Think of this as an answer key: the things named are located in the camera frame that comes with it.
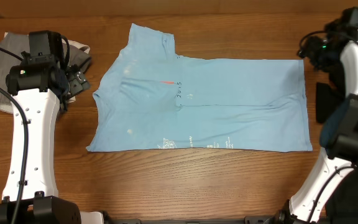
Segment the light blue printed t-shirt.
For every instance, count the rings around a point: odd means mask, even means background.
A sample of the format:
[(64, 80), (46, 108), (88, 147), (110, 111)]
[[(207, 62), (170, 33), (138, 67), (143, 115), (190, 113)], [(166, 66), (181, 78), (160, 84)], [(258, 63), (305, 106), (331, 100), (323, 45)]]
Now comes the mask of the light blue printed t-shirt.
[(90, 152), (312, 149), (302, 60), (186, 57), (172, 34), (133, 24), (93, 98)]

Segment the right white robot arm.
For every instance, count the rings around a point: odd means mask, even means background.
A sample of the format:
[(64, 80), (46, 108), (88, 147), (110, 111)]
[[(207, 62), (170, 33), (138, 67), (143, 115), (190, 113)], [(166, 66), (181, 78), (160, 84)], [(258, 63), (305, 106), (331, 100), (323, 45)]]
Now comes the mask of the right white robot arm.
[(341, 182), (358, 168), (358, 26), (325, 27), (300, 40), (298, 55), (318, 70), (338, 64), (346, 97), (324, 123), (318, 160), (301, 189), (269, 218), (249, 217), (245, 223), (320, 223), (321, 209)]

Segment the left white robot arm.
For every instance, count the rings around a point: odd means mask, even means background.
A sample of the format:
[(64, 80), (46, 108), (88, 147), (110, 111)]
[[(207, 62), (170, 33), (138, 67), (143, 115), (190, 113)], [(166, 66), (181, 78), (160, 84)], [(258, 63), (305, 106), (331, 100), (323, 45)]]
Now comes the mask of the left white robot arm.
[(55, 123), (70, 84), (65, 62), (53, 54), (26, 55), (0, 93), (12, 103), (10, 173), (2, 191), (0, 223), (103, 223), (100, 212), (82, 212), (58, 196), (53, 152)]

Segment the black garment pile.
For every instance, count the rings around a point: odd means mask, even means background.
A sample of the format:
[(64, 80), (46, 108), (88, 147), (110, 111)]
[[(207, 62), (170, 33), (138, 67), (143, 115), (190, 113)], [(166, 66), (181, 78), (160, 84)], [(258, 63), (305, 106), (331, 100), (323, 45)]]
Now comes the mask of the black garment pile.
[(320, 145), (330, 159), (350, 161), (348, 175), (326, 204), (331, 223), (358, 223), (358, 50), (340, 50), (342, 72), (327, 72), (336, 87), (317, 84), (317, 122), (323, 124)]

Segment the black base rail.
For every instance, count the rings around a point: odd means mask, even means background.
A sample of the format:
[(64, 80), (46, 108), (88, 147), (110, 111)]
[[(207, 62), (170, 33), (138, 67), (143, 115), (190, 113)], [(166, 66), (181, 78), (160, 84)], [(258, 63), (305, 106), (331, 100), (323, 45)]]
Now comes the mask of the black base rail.
[(109, 224), (273, 224), (274, 217), (270, 216), (248, 216), (245, 218), (230, 219), (187, 219), (187, 220), (140, 220), (133, 219), (115, 219), (102, 211), (104, 223)]

